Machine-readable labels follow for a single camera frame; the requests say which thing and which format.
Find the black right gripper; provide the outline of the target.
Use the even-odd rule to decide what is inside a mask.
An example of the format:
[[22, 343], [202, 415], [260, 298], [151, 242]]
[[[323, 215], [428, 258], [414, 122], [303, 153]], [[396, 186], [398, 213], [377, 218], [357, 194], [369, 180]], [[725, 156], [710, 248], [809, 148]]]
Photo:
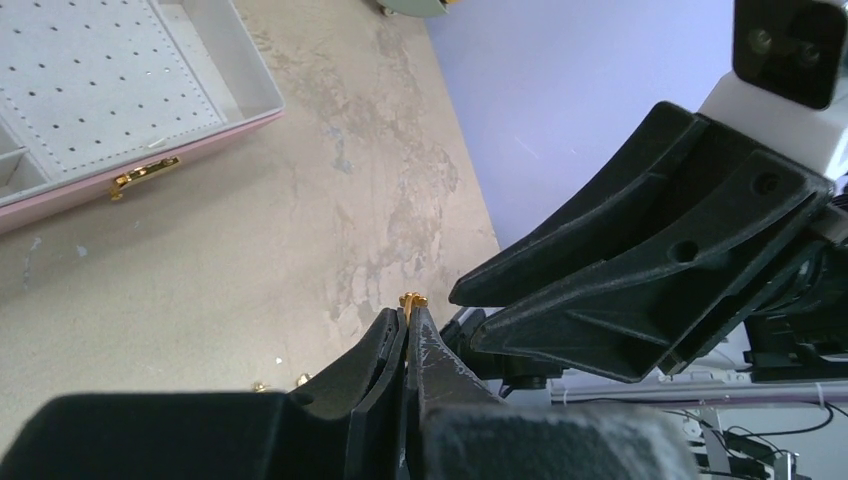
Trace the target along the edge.
[[764, 152], [677, 221], [491, 316], [472, 349], [635, 383], [744, 325], [753, 381], [847, 378], [847, 200]]

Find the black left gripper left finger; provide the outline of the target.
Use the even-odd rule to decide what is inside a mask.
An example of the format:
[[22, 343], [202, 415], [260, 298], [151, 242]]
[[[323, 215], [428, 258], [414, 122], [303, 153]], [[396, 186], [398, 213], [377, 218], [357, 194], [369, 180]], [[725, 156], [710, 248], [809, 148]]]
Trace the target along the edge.
[[46, 403], [5, 479], [393, 479], [406, 326], [382, 310], [290, 392], [74, 394]]

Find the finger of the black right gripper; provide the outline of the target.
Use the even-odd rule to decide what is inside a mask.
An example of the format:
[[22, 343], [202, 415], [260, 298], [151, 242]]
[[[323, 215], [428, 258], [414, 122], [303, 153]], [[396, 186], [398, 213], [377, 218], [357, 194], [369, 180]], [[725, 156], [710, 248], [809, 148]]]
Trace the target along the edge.
[[636, 247], [703, 201], [756, 142], [703, 114], [656, 104], [586, 185], [529, 234], [460, 277], [466, 307], [506, 307]]

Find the gold hoop earring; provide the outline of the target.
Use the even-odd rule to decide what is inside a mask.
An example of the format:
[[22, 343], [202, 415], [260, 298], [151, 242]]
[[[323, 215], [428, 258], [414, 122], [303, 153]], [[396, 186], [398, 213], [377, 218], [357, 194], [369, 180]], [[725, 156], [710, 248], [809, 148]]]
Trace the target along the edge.
[[399, 306], [402, 309], [406, 325], [409, 325], [413, 313], [420, 308], [426, 308], [429, 300], [418, 292], [406, 292], [399, 297]]

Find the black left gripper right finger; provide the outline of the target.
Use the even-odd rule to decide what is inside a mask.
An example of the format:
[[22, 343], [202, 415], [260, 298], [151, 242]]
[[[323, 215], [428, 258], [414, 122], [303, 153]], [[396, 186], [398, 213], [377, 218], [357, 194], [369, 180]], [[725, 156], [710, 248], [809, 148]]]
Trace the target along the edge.
[[424, 307], [405, 310], [405, 460], [413, 479], [695, 479], [660, 412], [632, 404], [513, 406], [451, 351]]

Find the pink jewelry box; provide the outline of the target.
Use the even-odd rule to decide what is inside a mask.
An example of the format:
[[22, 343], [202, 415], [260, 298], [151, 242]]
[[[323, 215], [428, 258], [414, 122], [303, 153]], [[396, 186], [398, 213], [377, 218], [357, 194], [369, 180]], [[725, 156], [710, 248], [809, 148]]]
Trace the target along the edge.
[[119, 199], [283, 108], [230, 1], [5, 1], [1, 229]]

